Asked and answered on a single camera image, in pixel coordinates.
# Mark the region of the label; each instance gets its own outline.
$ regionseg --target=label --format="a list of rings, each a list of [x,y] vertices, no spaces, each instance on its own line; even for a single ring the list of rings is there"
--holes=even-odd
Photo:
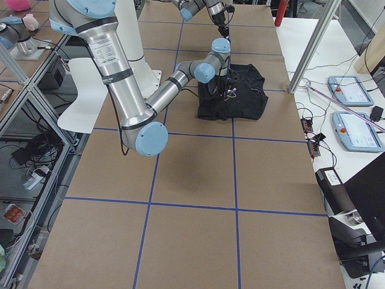
[[[341,185],[341,182],[337,178],[337,175],[334,172],[334,170],[326,170],[325,171],[325,176],[329,180],[329,183],[331,185]]]
[[[105,66],[119,61],[111,39],[105,38],[98,42],[90,43],[90,48],[98,66]]]

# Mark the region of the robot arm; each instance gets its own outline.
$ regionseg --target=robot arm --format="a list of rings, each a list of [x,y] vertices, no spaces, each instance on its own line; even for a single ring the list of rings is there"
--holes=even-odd
[[[87,0],[50,0],[51,27],[87,42],[103,83],[109,86],[122,115],[123,144],[142,155],[156,155],[165,148],[168,132],[163,124],[154,122],[154,118],[192,78],[208,82],[215,74],[227,73],[225,60],[230,53],[230,43],[218,39],[204,60],[182,63],[145,103],[116,33],[115,0],[89,3]]]
[[[22,20],[16,16],[0,19],[0,42],[6,49],[16,44],[20,53],[29,55],[37,51],[33,38],[29,35]]]
[[[234,6],[224,7],[219,0],[171,0],[178,7],[180,15],[185,21],[191,20],[201,9],[207,7],[210,18],[218,26],[220,34],[224,38],[229,36],[229,28],[226,26],[225,11],[234,12]]]

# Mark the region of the red cylinder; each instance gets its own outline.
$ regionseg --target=red cylinder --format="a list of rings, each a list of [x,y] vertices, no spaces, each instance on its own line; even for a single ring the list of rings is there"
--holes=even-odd
[[[282,19],[285,16],[286,8],[288,7],[288,3],[288,0],[281,0],[281,2],[279,3],[276,21],[274,22],[276,27],[281,26]]]

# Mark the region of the black cloth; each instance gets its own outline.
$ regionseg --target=black cloth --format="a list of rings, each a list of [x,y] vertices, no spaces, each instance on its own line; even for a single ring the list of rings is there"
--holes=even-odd
[[[226,120],[231,117],[259,119],[268,100],[263,92],[265,78],[252,65],[231,64],[227,74],[227,89],[236,89],[233,97],[220,96],[215,91],[218,78],[208,84],[199,83],[198,118]]]

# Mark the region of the white surface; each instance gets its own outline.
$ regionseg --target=white surface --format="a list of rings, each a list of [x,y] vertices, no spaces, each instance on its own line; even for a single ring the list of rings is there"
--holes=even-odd
[[[143,46],[134,2],[117,1],[115,14],[119,21],[117,34],[127,59],[137,60],[141,58],[143,56]],[[143,98],[149,98],[159,87],[161,71],[152,70],[144,57],[138,61],[130,61],[129,64],[134,71]]]
[[[284,18],[281,24],[281,27],[277,28],[278,37],[280,40],[283,56],[285,57],[285,63],[288,71],[295,71],[297,65],[301,59],[301,56],[305,50],[307,42],[310,39],[310,36],[313,33],[313,30],[316,26],[316,19],[292,19]],[[310,62],[309,68],[314,66],[323,66],[331,64],[339,64],[345,60],[350,59],[351,57],[357,55],[352,44],[350,43],[348,37],[344,33],[338,21],[333,20],[329,25],[328,30],[326,31],[323,39],[321,40],[318,49]],[[305,73],[307,79],[312,81],[317,81],[323,84],[315,84],[312,86],[322,91],[326,95],[331,96],[331,93],[327,86],[327,79],[331,75],[357,75],[361,81],[371,79],[370,75],[357,74],[354,70],[354,63],[357,61],[357,57],[353,58],[351,61],[347,61],[344,64],[338,66],[329,66],[316,68],[313,70],[308,70]],[[373,80],[363,83],[364,87],[367,90],[376,88],[376,84]],[[306,89],[298,89],[295,92],[295,100],[301,102],[306,108],[310,109],[314,116],[321,116],[323,111],[318,108],[316,105],[310,103],[309,98],[312,102],[319,105],[322,108],[327,108],[328,100],[319,96],[313,92],[309,92],[310,97],[308,96]],[[385,107],[385,99],[379,90],[375,90],[369,93],[372,99],[375,102],[375,105],[380,107]],[[354,111],[365,112],[370,115],[372,107],[358,107],[352,108]],[[302,115],[304,110],[300,110],[299,114]],[[344,150],[342,145],[337,139],[336,133],[333,128],[331,121],[331,114],[334,111],[343,111],[343,109],[331,103],[329,109],[327,110],[327,115],[325,122],[322,126],[322,117],[316,117],[313,120],[313,129],[316,133],[319,133],[320,127],[322,126],[322,133],[326,135],[325,141],[330,146],[331,150],[337,156],[337,166],[336,171],[340,176],[343,182],[346,182],[350,177],[355,175],[359,170],[364,168],[372,160],[379,156],[379,154],[373,153],[364,153],[364,152],[347,152]],[[384,126],[385,122],[378,122],[379,125]],[[379,135],[382,142],[385,142],[385,135]],[[321,156],[314,159],[313,168],[314,171],[317,171],[323,167],[331,166],[331,155],[330,153],[321,148]],[[343,219],[345,222],[346,216],[337,216],[337,219]],[[369,232],[365,224],[355,226],[354,229],[364,228],[366,232]],[[341,271],[345,280],[345,286],[347,289],[350,289],[354,286],[355,283],[362,283],[361,289],[365,288],[365,281],[360,281],[359,278],[351,279],[346,270],[341,266]],[[372,276],[370,289],[384,289],[385,286],[385,273],[375,274]]]
[[[90,134],[108,91],[90,58],[71,59],[69,67],[78,97],[59,117],[58,125],[68,131]]]
[[[349,0],[353,7],[360,13],[366,23],[371,27],[385,6],[385,0]],[[373,30],[378,32],[385,24],[385,13],[381,15]]]

